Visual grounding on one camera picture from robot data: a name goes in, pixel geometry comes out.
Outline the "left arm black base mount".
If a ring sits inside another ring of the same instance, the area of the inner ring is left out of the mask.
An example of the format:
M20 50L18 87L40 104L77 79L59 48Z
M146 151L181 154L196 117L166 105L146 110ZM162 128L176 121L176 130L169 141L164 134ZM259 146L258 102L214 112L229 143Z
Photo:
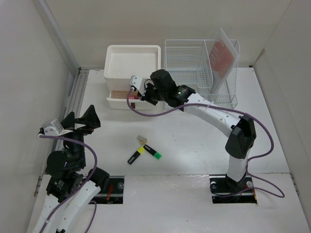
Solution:
M123 204L124 176L112 176L108 187L101 190L92 200L97 204Z

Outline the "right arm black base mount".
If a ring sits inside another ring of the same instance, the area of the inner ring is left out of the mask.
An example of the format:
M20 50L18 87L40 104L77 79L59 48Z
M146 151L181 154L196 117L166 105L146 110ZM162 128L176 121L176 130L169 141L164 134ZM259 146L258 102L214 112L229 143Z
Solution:
M209 177L209 182L213 204L257 204L257 197L254 189L248 189L253 187L252 178L248 175L239 183L230 180L226 175L211 175Z

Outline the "red booklet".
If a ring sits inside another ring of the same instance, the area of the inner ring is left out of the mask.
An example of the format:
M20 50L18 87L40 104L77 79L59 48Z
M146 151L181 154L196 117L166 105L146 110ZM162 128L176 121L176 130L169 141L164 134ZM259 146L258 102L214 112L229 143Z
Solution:
M213 84L210 94L216 95L220 87L228 78L230 72L237 64L239 54L233 43L229 40L224 30L220 28L219 34L209 53L210 67L213 76Z

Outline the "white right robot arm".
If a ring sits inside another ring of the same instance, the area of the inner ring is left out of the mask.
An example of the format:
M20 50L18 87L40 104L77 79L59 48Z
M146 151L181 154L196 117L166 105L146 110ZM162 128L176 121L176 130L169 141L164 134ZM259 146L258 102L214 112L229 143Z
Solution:
M225 185L230 191L242 187L248 154L257 137L251 117L217 109L191 87L176 85L169 72L163 69L153 72L149 80L134 78L133 84L141 100L152 105L164 101L172 108L180 107L181 111L202 119L227 136L225 150L229 154L229 167Z

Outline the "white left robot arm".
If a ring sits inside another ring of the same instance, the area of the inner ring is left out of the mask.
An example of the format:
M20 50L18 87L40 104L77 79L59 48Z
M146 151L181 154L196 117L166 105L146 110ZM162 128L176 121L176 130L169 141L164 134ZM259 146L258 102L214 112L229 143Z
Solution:
M97 167L95 151L84 137L101 126L94 105L76 118L70 112L62 121L42 125L39 138L63 142L61 150L52 151L45 173L50 175L46 196L35 233L69 233L82 211L93 198L108 189L109 173Z

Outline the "white three-drawer storage box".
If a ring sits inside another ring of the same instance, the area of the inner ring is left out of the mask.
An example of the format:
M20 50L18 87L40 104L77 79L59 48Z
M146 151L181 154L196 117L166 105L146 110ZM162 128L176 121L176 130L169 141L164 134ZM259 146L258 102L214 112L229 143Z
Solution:
M126 97L131 77L150 78L161 69L158 45L110 45L107 48L104 78L109 90L107 102L112 109L128 109Z

